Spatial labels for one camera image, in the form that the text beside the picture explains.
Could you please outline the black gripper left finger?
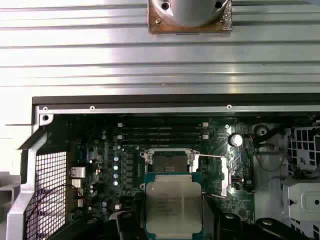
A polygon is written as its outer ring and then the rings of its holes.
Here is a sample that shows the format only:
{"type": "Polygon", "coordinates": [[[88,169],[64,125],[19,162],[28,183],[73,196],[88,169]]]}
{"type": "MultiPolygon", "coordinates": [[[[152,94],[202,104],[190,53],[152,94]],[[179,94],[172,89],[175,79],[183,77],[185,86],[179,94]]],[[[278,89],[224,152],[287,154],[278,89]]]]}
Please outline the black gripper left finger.
{"type": "Polygon", "coordinates": [[[50,240],[144,240],[143,227],[145,195],[120,197],[124,207],[114,212],[108,220],[86,214],[68,226],[62,227],[50,240]]]}

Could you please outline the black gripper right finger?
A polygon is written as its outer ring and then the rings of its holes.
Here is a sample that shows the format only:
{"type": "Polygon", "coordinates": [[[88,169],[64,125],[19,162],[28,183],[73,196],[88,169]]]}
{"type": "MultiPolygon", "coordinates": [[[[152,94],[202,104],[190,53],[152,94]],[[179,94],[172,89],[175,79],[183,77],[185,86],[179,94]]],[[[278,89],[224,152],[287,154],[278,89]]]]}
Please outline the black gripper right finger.
{"type": "Polygon", "coordinates": [[[308,240],[309,237],[279,221],[282,198],[272,200],[266,194],[256,196],[254,205],[266,208],[267,217],[249,224],[232,213],[222,211],[212,194],[202,195],[203,225],[212,240],[308,240]]]}

